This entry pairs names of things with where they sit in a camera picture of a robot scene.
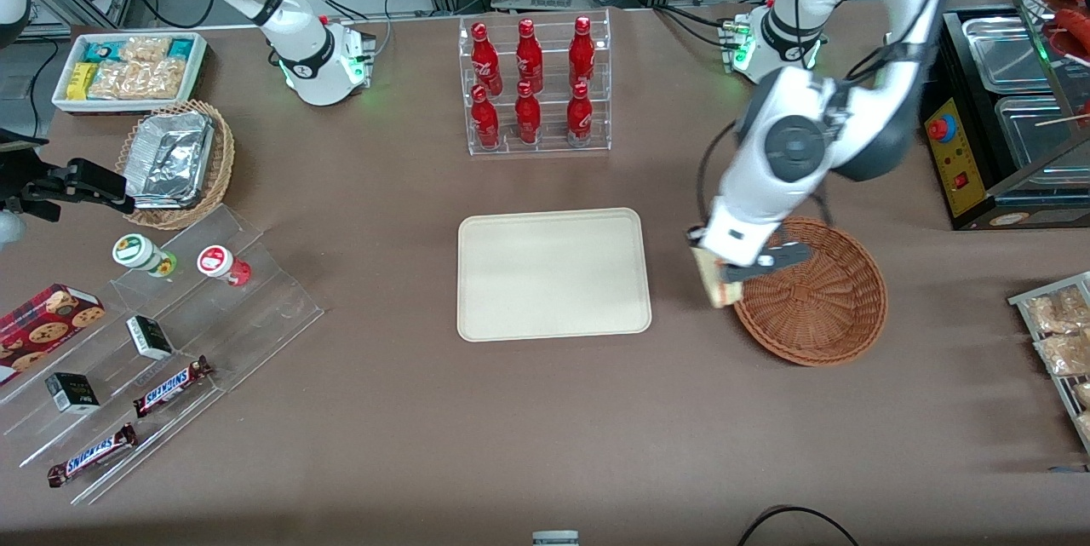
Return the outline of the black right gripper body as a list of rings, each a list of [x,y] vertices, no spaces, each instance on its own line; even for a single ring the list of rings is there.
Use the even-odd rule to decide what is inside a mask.
[[[1,131],[1,187],[24,187],[49,173],[38,150],[49,139]]]

